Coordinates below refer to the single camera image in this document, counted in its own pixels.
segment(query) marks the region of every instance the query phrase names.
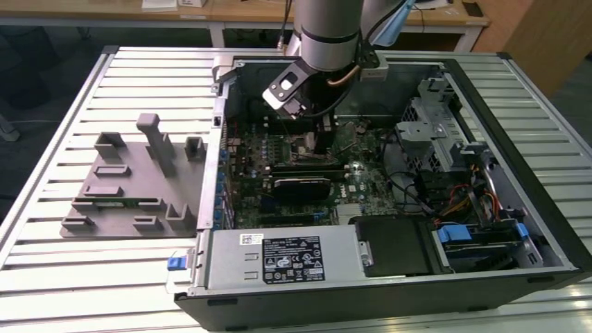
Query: white table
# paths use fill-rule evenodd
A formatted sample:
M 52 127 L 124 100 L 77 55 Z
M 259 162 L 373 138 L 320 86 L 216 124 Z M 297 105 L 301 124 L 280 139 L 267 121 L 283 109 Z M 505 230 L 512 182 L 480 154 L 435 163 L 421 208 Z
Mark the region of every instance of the white table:
M 63 239 L 60 221 L 96 157 L 101 131 L 143 139 L 140 112 L 183 142 L 211 121 L 216 56 L 261 49 L 120 48 L 103 54 L 0 227 L 0 326 L 15 332 L 205 332 L 164 289 L 167 258 L 193 239 Z M 592 152 L 551 103 L 495 54 L 388 53 L 457 59 L 583 242 L 592 248 Z M 479 138 L 475 123 L 467 125 Z M 173 278 L 179 285 L 184 276 Z M 260 332 L 589 332 L 591 281 L 540 291 L 499 309 L 261 330 Z

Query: barcode sticker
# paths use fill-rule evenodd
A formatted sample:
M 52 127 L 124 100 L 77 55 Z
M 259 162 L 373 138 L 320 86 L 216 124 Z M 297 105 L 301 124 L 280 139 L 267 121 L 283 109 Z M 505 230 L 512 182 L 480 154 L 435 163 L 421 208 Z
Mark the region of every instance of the barcode sticker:
M 263 234 L 240 234 L 240 245 L 261 245 Z

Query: black cable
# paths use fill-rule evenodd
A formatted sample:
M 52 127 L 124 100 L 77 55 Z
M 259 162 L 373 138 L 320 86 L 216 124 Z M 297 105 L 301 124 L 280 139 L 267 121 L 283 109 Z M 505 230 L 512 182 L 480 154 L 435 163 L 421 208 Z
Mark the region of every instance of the black cable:
M 413 7 L 415 7 L 416 10 L 419 10 L 419 14 L 421 16 L 421 33 L 424 33 L 425 32 L 424 11 L 416 5 L 413 5 Z
M 339 104 L 341 104 L 345 97 L 349 95 L 349 92 L 352 91 L 352 88 L 353 88 L 353 82 L 355 82 L 355 80 L 352 79 L 352 82 L 348 84 L 348 87 L 343 90 L 340 97 L 335 100 L 333 104 L 331 104 L 327 107 L 327 109 L 324 109 L 321 112 L 317 112 L 315 114 L 304 114 L 301 117 L 308 118 L 308 119 L 319 118 L 319 117 L 323 117 L 331 111 L 333 111 L 335 108 L 339 106 Z
M 281 29 L 280 29 L 280 42 L 283 42 L 283 40 L 284 40 L 285 25 L 288 23 L 288 16 L 289 16 L 291 9 L 292 9 L 292 0 L 285 0 L 284 22 L 281 23 Z
M 395 8 L 391 9 L 391 11 L 387 13 L 385 16 L 375 23 L 372 28 L 368 30 L 368 34 L 365 37 L 365 40 L 369 42 L 372 34 L 376 32 L 376 29 L 381 26 L 383 23 L 385 23 L 387 19 L 397 12 L 399 8 L 403 7 L 403 4 L 405 3 L 405 0 L 400 0 L 400 3 L 395 6 Z

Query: silver metal bracket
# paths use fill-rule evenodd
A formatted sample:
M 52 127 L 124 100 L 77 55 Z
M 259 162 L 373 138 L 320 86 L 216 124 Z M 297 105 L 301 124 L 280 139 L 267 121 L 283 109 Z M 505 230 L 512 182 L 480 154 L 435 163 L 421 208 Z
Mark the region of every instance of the silver metal bracket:
M 360 82 L 383 82 L 388 75 L 388 62 L 383 54 L 375 53 L 379 66 L 373 68 L 363 68 L 360 71 Z
M 219 55 L 213 58 L 212 78 L 215 85 L 223 83 L 236 76 L 235 57 L 232 55 Z

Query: desk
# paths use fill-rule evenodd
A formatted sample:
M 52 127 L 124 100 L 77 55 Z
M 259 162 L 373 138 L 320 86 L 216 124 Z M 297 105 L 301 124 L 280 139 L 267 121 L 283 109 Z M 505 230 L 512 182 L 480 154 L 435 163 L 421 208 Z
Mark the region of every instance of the desk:
M 283 0 L 209 0 L 203 8 L 179 7 L 175 12 L 141 12 L 141 0 L 1 0 L 0 25 L 208 28 L 213 47 L 224 47 L 224 29 L 280 29 L 283 12 Z M 420 12 L 412 12 L 403 31 L 461 35 L 455 50 L 471 51 L 488 24 L 456 0 L 449 7 L 424 10 L 425 27 Z

